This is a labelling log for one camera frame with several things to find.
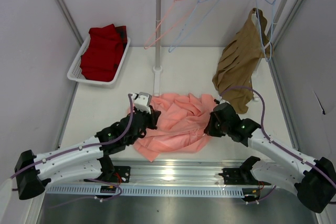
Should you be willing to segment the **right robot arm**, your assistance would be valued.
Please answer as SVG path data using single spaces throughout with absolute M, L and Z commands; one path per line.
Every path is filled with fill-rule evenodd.
M 266 135 L 257 122 L 241 119 L 229 103 L 218 104 L 213 109 L 204 133 L 213 137 L 228 136 L 271 159 L 267 162 L 251 156 L 239 168 L 224 168 L 220 176 L 226 185 L 263 182 L 278 186 L 319 214 L 335 196 L 335 169 L 330 160 L 315 159 L 279 143 Z

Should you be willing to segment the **pink pleated skirt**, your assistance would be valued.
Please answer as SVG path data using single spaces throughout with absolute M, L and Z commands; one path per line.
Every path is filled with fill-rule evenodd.
M 197 153 L 211 137 L 204 133 L 216 103 L 210 94 L 166 93 L 153 97 L 151 105 L 161 112 L 156 130 L 147 130 L 134 149 L 149 161 L 163 153 Z

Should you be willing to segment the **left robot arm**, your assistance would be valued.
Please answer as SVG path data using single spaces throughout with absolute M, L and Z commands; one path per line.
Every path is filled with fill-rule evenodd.
M 110 155 L 124 151 L 148 130 L 155 130 L 161 111 L 134 108 L 120 121 L 97 132 L 89 139 L 68 148 L 34 154 L 20 154 L 14 168 L 18 197 L 28 200 L 56 184 L 77 180 L 109 182 L 115 172 Z

